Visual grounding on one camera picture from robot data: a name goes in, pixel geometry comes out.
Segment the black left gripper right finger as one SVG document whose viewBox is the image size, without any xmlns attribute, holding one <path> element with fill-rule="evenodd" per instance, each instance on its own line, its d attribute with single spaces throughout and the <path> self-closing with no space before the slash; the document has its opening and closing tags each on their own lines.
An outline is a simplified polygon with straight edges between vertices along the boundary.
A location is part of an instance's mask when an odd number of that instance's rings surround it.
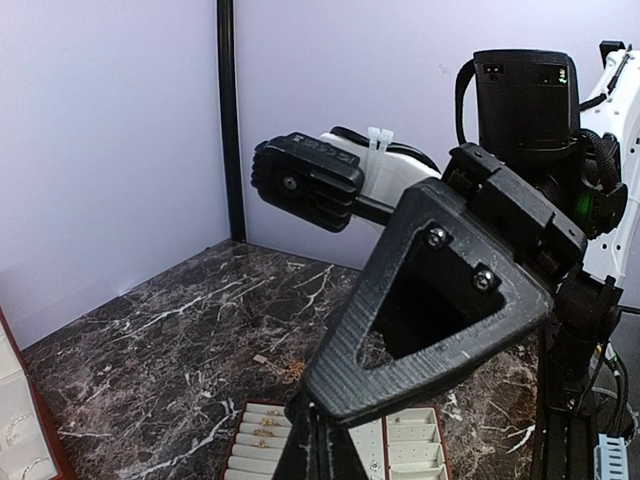
<svg viewBox="0 0 640 480">
<path fill-rule="evenodd" d="M 325 479 L 366 480 L 367 472 L 346 428 L 328 423 L 326 426 Z"/>
</svg>

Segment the red wooden jewelry box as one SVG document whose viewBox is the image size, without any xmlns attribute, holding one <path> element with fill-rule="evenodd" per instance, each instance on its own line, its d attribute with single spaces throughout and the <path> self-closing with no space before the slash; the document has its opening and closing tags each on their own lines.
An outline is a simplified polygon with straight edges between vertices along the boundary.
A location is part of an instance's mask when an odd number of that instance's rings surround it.
<svg viewBox="0 0 640 480">
<path fill-rule="evenodd" d="M 77 477 L 5 318 L 1 319 L 0 422 L 3 480 Z"/>
</svg>

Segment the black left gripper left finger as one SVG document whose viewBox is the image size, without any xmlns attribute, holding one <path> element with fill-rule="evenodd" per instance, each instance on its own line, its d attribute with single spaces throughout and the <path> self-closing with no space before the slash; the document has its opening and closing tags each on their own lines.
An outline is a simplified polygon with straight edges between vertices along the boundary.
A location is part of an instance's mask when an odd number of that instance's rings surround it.
<svg viewBox="0 0 640 480">
<path fill-rule="evenodd" d="M 324 437 L 324 416 L 303 388 L 299 388 L 289 400 L 285 414 L 291 421 L 291 430 L 273 478 L 320 480 L 323 476 L 321 440 Z"/>
</svg>

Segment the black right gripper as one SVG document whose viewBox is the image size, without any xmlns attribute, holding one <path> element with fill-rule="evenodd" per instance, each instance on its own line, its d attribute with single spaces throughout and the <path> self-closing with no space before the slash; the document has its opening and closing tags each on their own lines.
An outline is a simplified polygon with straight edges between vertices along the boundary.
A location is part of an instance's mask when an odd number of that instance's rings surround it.
<svg viewBox="0 0 640 480">
<path fill-rule="evenodd" d="M 340 425 L 437 396 L 551 313 L 583 231 L 481 147 L 407 188 L 302 391 Z"/>
</svg>

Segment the brown jewelry display tray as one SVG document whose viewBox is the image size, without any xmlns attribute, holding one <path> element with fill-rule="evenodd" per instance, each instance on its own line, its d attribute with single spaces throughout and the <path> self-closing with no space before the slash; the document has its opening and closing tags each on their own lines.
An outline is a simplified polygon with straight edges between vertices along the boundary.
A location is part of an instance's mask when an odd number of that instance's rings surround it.
<svg viewBox="0 0 640 480">
<path fill-rule="evenodd" d="M 318 479 L 450 479 L 451 467 L 439 411 L 412 407 L 345 429 L 326 424 L 317 448 Z M 222 479 L 307 479 L 306 463 L 287 450 L 294 428 L 281 402 L 245 402 Z"/>
</svg>

